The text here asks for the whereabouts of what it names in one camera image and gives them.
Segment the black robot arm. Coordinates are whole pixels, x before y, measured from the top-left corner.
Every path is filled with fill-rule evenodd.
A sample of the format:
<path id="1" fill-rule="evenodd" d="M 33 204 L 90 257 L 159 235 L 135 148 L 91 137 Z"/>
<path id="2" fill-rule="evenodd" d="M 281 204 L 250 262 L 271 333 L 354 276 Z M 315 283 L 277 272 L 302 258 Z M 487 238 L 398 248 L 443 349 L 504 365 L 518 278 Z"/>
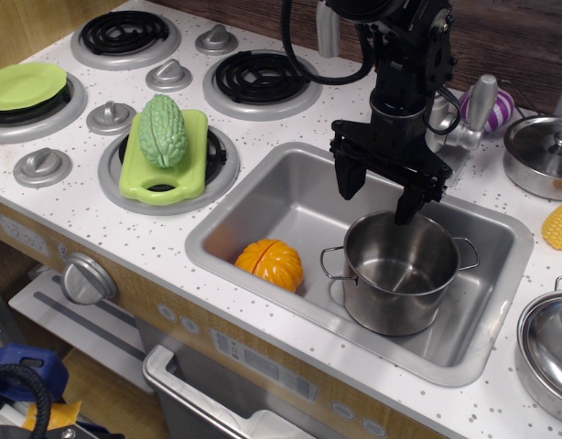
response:
<path id="1" fill-rule="evenodd" d="M 453 21 L 448 1 L 330 1 L 355 23 L 376 81 L 367 123 L 337 120 L 330 151 L 340 194 L 352 198 L 372 171 L 403 187 L 395 223 L 407 224 L 430 201 L 441 200 L 450 167 L 427 146 L 438 91 L 453 77 Z"/>

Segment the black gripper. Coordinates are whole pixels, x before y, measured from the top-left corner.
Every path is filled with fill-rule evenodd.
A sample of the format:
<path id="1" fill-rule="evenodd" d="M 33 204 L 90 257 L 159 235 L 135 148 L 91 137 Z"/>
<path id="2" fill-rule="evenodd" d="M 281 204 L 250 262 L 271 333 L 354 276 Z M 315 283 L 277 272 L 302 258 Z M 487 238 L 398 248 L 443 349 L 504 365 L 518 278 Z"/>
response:
<path id="1" fill-rule="evenodd" d="M 374 112 L 368 123 L 336 120 L 331 129 L 330 151 L 344 199 L 364 186 L 367 171 L 404 187 L 394 216 L 397 225 L 409 224 L 426 201 L 442 199 L 452 171 L 427 146 L 420 113 L 395 117 Z"/>

